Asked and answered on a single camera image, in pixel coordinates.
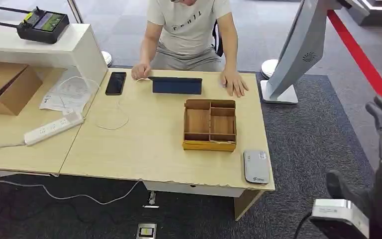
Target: gray tile floor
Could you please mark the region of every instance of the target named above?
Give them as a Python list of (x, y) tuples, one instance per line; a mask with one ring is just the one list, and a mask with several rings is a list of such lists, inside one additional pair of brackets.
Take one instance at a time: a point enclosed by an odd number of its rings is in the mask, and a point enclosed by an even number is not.
[[(263, 61), (277, 58), (298, 8), (295, 2), (230, 0), (239, 34), (238, 69), (258, 71)], [(133, 65), (146, 24), (147, 0), (77, 0), (86, 23), (91, 23), (102, 50), (114, 64)], [(0, 0), (0, 5), (42, 9), (74, 17), (65, 0)], [(382, 27), (359, 27), (345, 10), (338, 15), (382, 75)], [(20, 20), (22, 14), (0, 11), (0, 20)], [(328, 22), (323, 59), (308, 73), (328, 75), (364, 151), (376, 168), (378, 137), (364, 104), (375, 95), (333, 26)]]

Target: desk surface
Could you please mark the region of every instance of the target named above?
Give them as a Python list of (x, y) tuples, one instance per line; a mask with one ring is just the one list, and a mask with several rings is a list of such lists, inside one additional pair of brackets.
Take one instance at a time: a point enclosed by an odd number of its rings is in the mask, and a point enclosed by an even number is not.
[[(61, 112), (39, 110), (43, 96), (59, 80), (63, 69), (36, 69), (43, 80), (18, 116), (0, 115), (0, 144), (21, 142), (24, 134), (62, 117)], [(0, 170), (59, 173), (80, 127), (75, 127), (33, 146), (0, 148)]]
[[(242, 153), (246, 149), (268, 152), (258, 87), (254, 74), (241, 74), (250, 91), (245, 97), (227, 95), (220, 73), (153, 71), (153, 76), (203, 78), (201, 96), (153, 94), (152, 82), (134, 82), (129, 69), (121, 96), (106, 96), (107, 74), (87, 114), (85, 123), (61, 168), (61, 174), (127, 180), (186, 183), (206, 186), (274, 190), (270, 183), (245, 181)], [(233, 153), (183, 150), (184, 102), (189, 98), (234, 99), (237, 147)], [(96, 126), (116, 127), (117, 130)]]

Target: white t-shirt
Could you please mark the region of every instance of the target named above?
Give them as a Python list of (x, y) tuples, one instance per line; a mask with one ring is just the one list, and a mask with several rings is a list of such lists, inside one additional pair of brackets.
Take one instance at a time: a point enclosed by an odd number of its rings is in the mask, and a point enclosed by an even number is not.
[(178, 54), (198, 54), (209, 48), (216, 19), (230, 13), (229, 0), (197, 0), (187, 6), (171, 0), (149, 0), (148, 21), (162, 25), (160, 41)]

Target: wooden compartment organizer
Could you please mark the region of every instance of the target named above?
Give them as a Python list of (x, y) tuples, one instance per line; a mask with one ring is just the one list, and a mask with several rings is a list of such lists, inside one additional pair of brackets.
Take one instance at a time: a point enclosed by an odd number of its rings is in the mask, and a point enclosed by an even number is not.
[(236, 148), (235, 101), (185, 102), (184, 149), (233, 151)]

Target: controller screen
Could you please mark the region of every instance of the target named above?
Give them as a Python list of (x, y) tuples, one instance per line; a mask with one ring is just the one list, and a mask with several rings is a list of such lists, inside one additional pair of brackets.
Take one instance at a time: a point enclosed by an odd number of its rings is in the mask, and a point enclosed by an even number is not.
[(53, 31), (62, 20), (63, 15), (47, 12), (42, 19), (34, 26), (34, 29), (43, 31)]

